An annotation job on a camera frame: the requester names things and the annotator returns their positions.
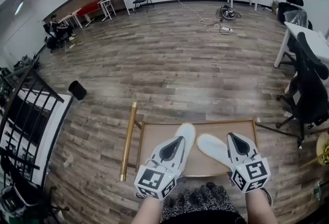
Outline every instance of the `black speckled fabric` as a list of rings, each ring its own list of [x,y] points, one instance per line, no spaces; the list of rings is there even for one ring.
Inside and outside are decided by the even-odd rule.
[[[233,221],[232,223],[245,223],[222,186],[216,186],[214,184],[207,186],[209,188],[202,185],[199,189],[195,189],[192,194],[188,190],[184,190],[175,199],[167,197],[163,202],[163,221],[171,223],[171,221],[167,220],[180,215],[182,215],[181,218],[184,218],[184,215],[187,217],[188,215],[191,216],[188,213],[199,212],[200,214],[192,214],[199,216],[206,214],[206,211],[209,211],[209,213],[211,211],[212,213],[209,215],[222,213],[230,216]]]

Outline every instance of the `person sitting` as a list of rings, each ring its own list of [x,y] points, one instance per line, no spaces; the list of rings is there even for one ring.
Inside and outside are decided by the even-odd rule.
[[[76,36],[75,34],[73,34],[73,29],[70,25],[66,26],[61,26],[56,19],[56,14],[52,15],[50,18],[50,31],[54,32],[57,38],[62,37],[65,33],[67,33],[68,35],[68,40],[72,41],[75,39],[74,36]]]
[[[69,37],[64,38],[63,36],[60,36],[59,34],[56,35],[55,32],[57,32],[57,31],[55,29],[52,29],[52,31],[50,31],[51,30],[50,24],[44,24],[43,28],[45,29],[45,31],[47,33],[47,36],[45,37],[44,42],[46,43],[47,48],[50,49],[50,53],[52,53],[57,48],[62,48],[63,43],[65,44],[65,51],[67,51],[75,46],[75,44],[73,43],[68,48],[66,48],[65,39],[69,39]]]

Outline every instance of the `tangled cable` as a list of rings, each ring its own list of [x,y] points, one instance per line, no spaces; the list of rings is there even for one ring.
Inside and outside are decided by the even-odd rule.
[[[209,19],[209,18],[205,18],[205,17],[201,17],[201,16],[200,16],[200,15],[199,15],[194,9],[190,8],[189,6],[184,5],[182,2],[180,2],[180,0],[178,0],[178,2],[179,2],[182,6],[184,6],[184,7],[188,8],[188,9],[190,9],[190,10],[193,11],[195,14],[197,14],[198,17],[200,18],[199,23],[204,24],[204,25],[207,25],[207,26],[214,26],[212,29],[207,29],[207,32],[208,32],[209,34],[211,34],[211,35],[219,35],[219,34],[222,34],[222,35],[228,35],[228,34],[233,33],[233,29],[232,29],[231,27],[229,27],[229,26],[227,26],[227,25],[223,25],[223,24],[221,24],[221,23],[219,23],[219,22],[211,23],[211,22],[212,22],[211,19]]]
[[[225,18],[226,20],[233,20],[235,18],[241,18],[241,14],[234,11],[232,8],[230,8],[227,5],[223,5],[216,11],[216,18],[220,19],[220,22],[223,21]]]

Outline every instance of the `wire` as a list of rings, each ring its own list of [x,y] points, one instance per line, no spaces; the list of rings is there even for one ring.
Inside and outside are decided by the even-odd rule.
[[[263,190],[265,192],[265,194],[267,195],[268,204],[270,207],[272,207],[273,199],[272,199],[271,194],[265,188],[261,188],[261,190]]]
[[[219,34],[222,34],[222,35],[228,35],[228,34],[233,33],[233,29],[232,29],[231,27],[229,27],[229,26],[227,26],[227,25],[223,25],[223,24],[221,24],[221,23],[219,23],[219,22],[212,23],[212,20],[211,20],[211,19],[206,18],[206,17],[201,17],[201,16],[199,15],[199,13],[197,13],[194,9],[190,8],[189,6],[184,5],[182,2],[180,2],[180,0],[178,0],[178,2],[179,2],[182,6],[184,6],[184,7],[188,8],[188,9],[190,9],[190,10],[193,11],[195,14],[197,14],[197,16],[200,18],[199,23],[204,24],[204,25],[206,25],[206,26],[214,26],[214,27],[211,28],[211,29],[207,29],[207,32],[208,32],[209,34],[211,34],[211,35],[219,35]]]
[[[241,18],[241,14],[236,12],[235,10],[233,10],[232,8],[229,8],[229,7],[225,7],[225,6],[221,6],[220,8],[217,8],[216,10],[216,18],[219,18],[221,20],[221,22],[223,21],[223,13],[227,10],[230,10],[232,11],[231,14],[232,14],[232,17],[233,18]]]
[[[264,129],[268,129],[270,131],[273,131],[273,132],[276,132],[276,133],[279,133],[279,134],[283,134],[285,136],[295,136],[295,137],[298,137],[298,135],[295,135],[295,134],[291,134],[291,133],[286,133],[286,132],[283,132],[283,131],[280,131],[280,130],[277,130],[277,129],[274,129],[274,128],[271,128],[271,127],[268,127],[266,125],[262,125],[262,124],[259,124],[257,123],[256,126],[259,126],[261,128],[264,128]]]

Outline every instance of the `wooden floor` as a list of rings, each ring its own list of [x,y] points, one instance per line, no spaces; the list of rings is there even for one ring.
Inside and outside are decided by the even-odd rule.
[[[201,16],[216,21],[216,2],[189,2]],[[196,14],[179,3],[157,5],[113,21],[93,22],[77,30],[77,46],[68,52],[41,53],[43,77],[58,93],[78,80],[87,97],[74,101],[51,158],[47,186],[56,185],[57,203],[70,207],[68,223],[129,223],[141,200],[134,197],[136,128],[127,182],[119,179],[127,120],[133,101],[139,121],[195,122],[260,117],[274,127],[283,121],[282,93],[291,67],[275,69],[285,28],[269,11],[235,5],[242,18],[225,22],[231,35],[210,35]],[[283,129],[295,130],[294,125]],[[268,158],[273,210],[279,223],[296,223],[320,202],[313,195],[325,167],[302,170],[315,153],[316,136],[303,150],[296,138],[258,128],[260,151]],[[244,196],[227,177],[181,179],[175,193],[207,181],[223,185],[246,216]]]

